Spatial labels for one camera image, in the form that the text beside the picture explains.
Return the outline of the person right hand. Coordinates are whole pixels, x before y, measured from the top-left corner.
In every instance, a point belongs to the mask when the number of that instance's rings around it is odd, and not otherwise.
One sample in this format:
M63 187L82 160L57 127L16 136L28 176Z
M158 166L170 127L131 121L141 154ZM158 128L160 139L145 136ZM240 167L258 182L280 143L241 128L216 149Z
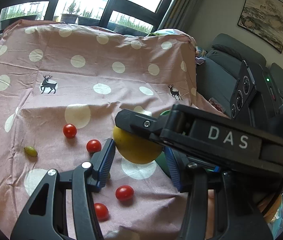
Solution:
M273 206L263 216L266 223L270 223L275 216L277 209L282 203L282 196L278 196ZM205 239L210 239L214 236L215 220L215 193L214 190L208 190L208 213L206 221Z

